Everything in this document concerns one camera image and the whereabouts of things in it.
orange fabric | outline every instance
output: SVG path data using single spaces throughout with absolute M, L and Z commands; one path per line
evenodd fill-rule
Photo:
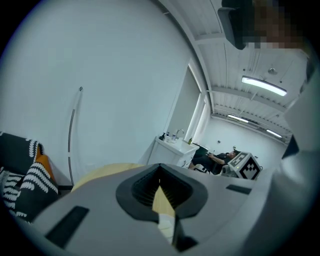
M 40 147 L 38 146 L 36 149 L 36 158 L 35 159 L 38 159 L 40 156 L 41 156 L 41 152 L 40 152 Z
M 40 157 L 37 158 L 35 161 L 38 162 L 38 163 L 43 164 L 44 168 L 45 168 L 46 171 L 49 173 L 51 179 L 53 179 L 54 181 L 56 181 L 56 180 L 55 180 L 55 177 L 54 177 L 54 174 L 52 173 L 50 164 L 49 164 L 49 159 L 48 159 L 48 157 L 47 157 L 45 154 L 40 155 Z

ceiling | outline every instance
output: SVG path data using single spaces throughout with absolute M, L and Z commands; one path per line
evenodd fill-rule
M 272 49 L 249 44 L 238 50 L 226 39 L 217 11 L 221 0 L 159 0 L 188 37 L 201 65 L 212 106 L 212 115 L 232 114 L 265 133 L 270 129 L 288 142 L 291 131 L 284 112 L 299 96 L 306 79 L 307 57 L 297 49 Z M 274 68 L 277 74 L 268 70 Z M 287 90 L 279 96 L 241 82 L 249 76 Z

white wall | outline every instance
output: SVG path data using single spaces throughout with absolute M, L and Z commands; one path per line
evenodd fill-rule
M 211 119 L 211 105 L 209 104 L 208 98 L 204 99 L 204 104 L 205 105 L 201 113 L 201 118 L 193 137 L 193 142 L 198 143 L 201 146 L 205 146 L 205 145 L 202 145 L 201 142 L 202 142 L 203 136 L 205 135 L 205 131 L 209 123 L 209 120 Z
M 201 144 L 207 146 L 211 152 L 215 150 L 215 154 L 230 152 L 233 146 L 236 146 L 239 151 L 257 156 L 256 160 L 264 170 L 279 164 L 286 150 L 286 146 L 271 138 L 214 118 L 210 118 Z
M 146 163 L 168 127 L 191 51 L 148 0 L 51 1 L 20 26 L 0 66 L 0 131 L 43 143 L 59 185 L 111 163 Z
M 176 135 L 177 130 L 182 129 L 184 131 L 184 135 L 180 131 L 178 136 L 186 136 L 186 132 L 190 126 L 191 119 L 196 109 L 199 95 L 200 91 L 195 79 L 193 78 L 190 70 L 187 69 L 185 78 L 183 80 L 183 85 L 174 107 L 169 127 L 167 129 L 171 135 Z
M 199 131 L 202 131 L 211 116 L 211 105 L 209 104 L 209 94 L 207 93 L 207 84 L 202 75 L 200 64 L 192 56 L 189 62 L 189 69 L 200 89 L 201 95 L 195 107 L 190 126 L 185 134 L 185 140 L 188 141 L 192 137 L 195 142 L 196 137 L 199 137 Z

black slot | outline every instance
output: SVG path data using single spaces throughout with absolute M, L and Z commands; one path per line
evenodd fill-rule
M 87 208 L 74 207 L 45 237 L 55 245 L 64 248 L 88 212 Z
M 242 194 L 249 195 L 251 192 L 251 188 L 243 187 L 243 186 L 237 186 L 237 185 L 229 185 L 226 187 L 227 190 L 236 191 Z

cushion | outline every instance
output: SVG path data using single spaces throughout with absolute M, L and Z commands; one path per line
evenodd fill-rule
M 42 145 L 36 140 L 0 132 L 0 166 L 12 173 L 26 175 L 42 151 Z
M 20 190 L 20 182 L 24 178 L 23 175 L 12 173 L 1 167 L 0 172 L 0 192 L 4 204 L 9 212 L 15 215 L 16 200 Z
M 15 201 L 16 216 L 27 222 L 58 199 L 58 185 L 41 162 L 35 162 L 23 178 Z

